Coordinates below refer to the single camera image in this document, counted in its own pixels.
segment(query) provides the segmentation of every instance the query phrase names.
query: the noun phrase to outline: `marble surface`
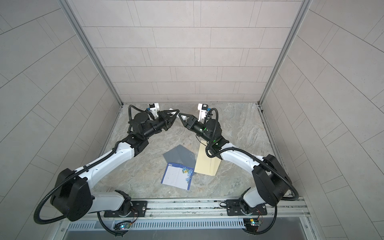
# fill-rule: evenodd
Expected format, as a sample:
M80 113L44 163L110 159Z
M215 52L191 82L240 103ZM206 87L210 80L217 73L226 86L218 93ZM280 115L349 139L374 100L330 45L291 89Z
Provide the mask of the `marble surface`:
M128 105L123 106L106 152L114 143L127 136ZM273 154L263 123L255 103L208 103L219 111L222 135L235 146L250 153L266 156ZM147 104L136 104L144 109ZM160 103L160 110L179 109L181 113L199 116L196 103ZM137 113L132 109L132 116ZM239 166L221 161L216 176L196 173L192 177L190 190L161 184L166 161L162 154L181 144L196 154L199 142L195 133L183 127L176 119L168 131L153 135L149 145L136 157L114 169L97 185L93 191L112 192L122 190L132 198L160 197L222 197L240 196L247 188L255 186L253 177Z

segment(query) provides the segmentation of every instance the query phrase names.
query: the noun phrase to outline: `tiled wall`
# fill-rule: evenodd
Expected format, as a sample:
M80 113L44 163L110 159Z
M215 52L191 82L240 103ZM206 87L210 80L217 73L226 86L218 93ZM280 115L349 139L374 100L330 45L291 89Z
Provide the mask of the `tiled wall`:
M69 0L123 102L258 101L300 1Z
M384 237L383 15L314 0L262 106L323 239Z
M98 156L118 109L56 0L0 1L1 239L49 232L35 206L60 171Z

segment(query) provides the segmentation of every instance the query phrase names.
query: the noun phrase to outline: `black mounting plate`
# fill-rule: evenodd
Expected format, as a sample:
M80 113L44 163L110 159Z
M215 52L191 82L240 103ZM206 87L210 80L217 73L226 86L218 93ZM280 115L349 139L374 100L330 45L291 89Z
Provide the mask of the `black mounting plate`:
M139 212L139 217L144 217L145 215L145 212L147 210L147 201L131 201L132 203L132 207L136 208ZM133 217L136 217L134 215L134 211L131 211L127 216L125 216L126 218L133 218ZM116 211L104 211L104 217L120 217L118 214L116 214Z
M227 199L225 202L229 206L227 207L228 216L248 216L241 211L238 199ZM259 204L256 208L260 211L261 215L267 215L265 204ZM255 210L252 215L259 215L259 212Z

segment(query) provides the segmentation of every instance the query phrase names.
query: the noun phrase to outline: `beige tile wall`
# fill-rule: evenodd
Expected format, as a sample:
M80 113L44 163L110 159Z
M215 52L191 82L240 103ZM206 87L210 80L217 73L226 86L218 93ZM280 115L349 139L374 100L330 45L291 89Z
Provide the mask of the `beige tile wall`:
M98 156L118 110L56 0L0 1L1 239L48 237L38 201Z
M301 5L69 3L123 102L130 103L258 101Z
M384 237L383 31L383 1L314 0L263 104L323 239Z

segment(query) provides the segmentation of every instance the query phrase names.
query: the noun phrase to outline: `floral card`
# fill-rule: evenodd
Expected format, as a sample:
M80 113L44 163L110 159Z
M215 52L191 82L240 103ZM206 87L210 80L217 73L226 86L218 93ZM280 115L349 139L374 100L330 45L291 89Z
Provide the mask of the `floral card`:
M162 184L189 190L194 169L178 163L168 163Z

